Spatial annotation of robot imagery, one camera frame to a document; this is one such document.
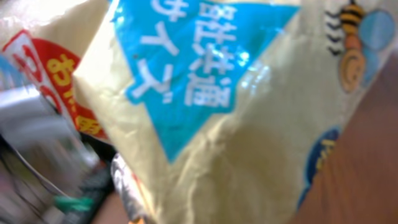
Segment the yellow snack bag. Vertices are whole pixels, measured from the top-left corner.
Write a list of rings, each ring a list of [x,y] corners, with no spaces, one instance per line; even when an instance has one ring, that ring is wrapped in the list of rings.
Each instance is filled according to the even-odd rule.
[[[1,2],[1,57],[155,223],[288,222],[396,43],[391,0]]]

